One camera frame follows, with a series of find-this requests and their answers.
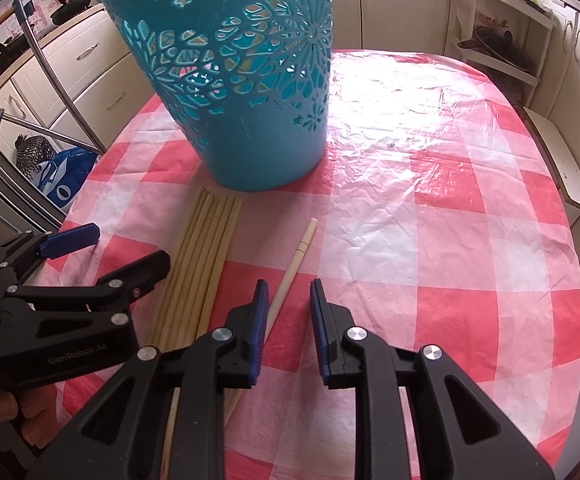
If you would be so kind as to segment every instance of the blue plastic basket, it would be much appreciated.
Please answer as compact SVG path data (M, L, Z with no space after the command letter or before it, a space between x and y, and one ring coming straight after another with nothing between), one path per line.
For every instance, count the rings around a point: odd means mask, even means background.
M282 186L326 145L331 0L99 0L224 186Z

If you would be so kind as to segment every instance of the white shelf rack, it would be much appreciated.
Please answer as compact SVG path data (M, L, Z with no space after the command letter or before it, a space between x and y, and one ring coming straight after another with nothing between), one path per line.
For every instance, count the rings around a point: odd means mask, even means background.
M466 4L466 0L461 0L462 5ZM450 23L448 27L448 43L446 47L446 55L451 55L452 57L457 57L463 62L478 63L483 66L487 66L513 78L523 82L529 86L527 92L524 92L525 104L526 106L532 99L534 94L534 89L539 84L541 78L541 72L544 68L545 56L548 51L548 44L550 42L550 35L554 27L554 22L551 17L546 16L542 12L529 6L523 0L496 0L505 4L512 9L515 9L521 14L520 19L526 19L528 21L528 27L526 27L525 34L521 37L515 38L515 43L518 44L524 50L528 49L526 44L529 40L529 30L532 23L537 23L539 26L534 25L534 34L532 34L531 41L532 51L533 51L533 61L535 64L535 70L532 73L523 72L518 68L506 63L502 60L496 59L495 57L488 56L486 54L481 54L480 52L460 48L458 43L471 38L474 29L474 14L477 12L478 0L467 0L470 2L470 9L467 11L469 19L465 19L465 12L462 14L464 17L461 21L458 19L459 10L459 0L452 0L450 9Z

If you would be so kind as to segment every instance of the blue plastic bag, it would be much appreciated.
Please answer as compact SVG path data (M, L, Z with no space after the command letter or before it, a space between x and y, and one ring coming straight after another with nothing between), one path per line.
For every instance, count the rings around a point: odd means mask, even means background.
M33 182L58 208L67 212L94 167L97 154L83 148L71 148L57 153L36 167Z

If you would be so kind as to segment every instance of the table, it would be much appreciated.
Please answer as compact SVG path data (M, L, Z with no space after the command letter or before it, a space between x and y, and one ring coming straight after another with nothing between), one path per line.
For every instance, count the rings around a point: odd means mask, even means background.
M352 390L319 377L308 284L390 344L444 348L554 464L580 385L580 273L558 192L523 123L475 69L425 54L333 57L327 152L244 206L212 314L220 326L258 278L278 286L319 219L259 384L226 429L228 478L353 476ZM64 227L96 222L97 247L48 262L39 283L89 285L172 251L199 186L217 189L153 98L94 168ZM156 295L134 308L145 341ZM113 373L59 385L65 422ZM411 423L407 425L414 443ZM419 465L412 460L413 474Z

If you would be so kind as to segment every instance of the blue gripper pad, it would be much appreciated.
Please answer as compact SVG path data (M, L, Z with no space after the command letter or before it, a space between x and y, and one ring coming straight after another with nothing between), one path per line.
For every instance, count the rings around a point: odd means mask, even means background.
M323 319L322 307L325 298L321 282L313 280L310 283L310 314L312 318L312 328L314 330L314 340L317 345L317 359L319 360L319 370L323 383L327 385L331 375L329 364L328 344L326 327Z
M39 255L54 260L80 249L96 245L101 231L96 224L86 224L50 235L39 247Z
M252 386L257 384L261 372L263 357L263 340L265 339L265 326L267 324L267 310L269 308L267 283L264 280L257 281L250 313L247 320L245 343L247 349L247 362L249 364L249 382Z

